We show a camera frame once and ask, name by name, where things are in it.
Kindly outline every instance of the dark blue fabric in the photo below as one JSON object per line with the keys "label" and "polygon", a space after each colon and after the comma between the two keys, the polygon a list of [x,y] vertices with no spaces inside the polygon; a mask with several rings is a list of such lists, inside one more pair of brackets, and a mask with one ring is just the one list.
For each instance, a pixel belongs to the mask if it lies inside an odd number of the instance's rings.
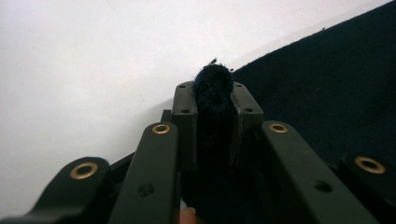
{"label": "dark blue fabric", "polygon": [[234,79],[323,160],[364,151],[395,164],[395,2],[267,54]]}

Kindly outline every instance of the white wall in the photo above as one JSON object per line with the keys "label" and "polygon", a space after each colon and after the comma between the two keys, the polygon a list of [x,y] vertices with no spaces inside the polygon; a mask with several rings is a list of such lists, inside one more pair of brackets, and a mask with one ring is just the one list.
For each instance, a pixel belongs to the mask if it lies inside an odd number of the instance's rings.
{"label": "white wall", "polygon": [[0,1],[0,218],[67,163],[132,153],[175,86],[388,0]]}

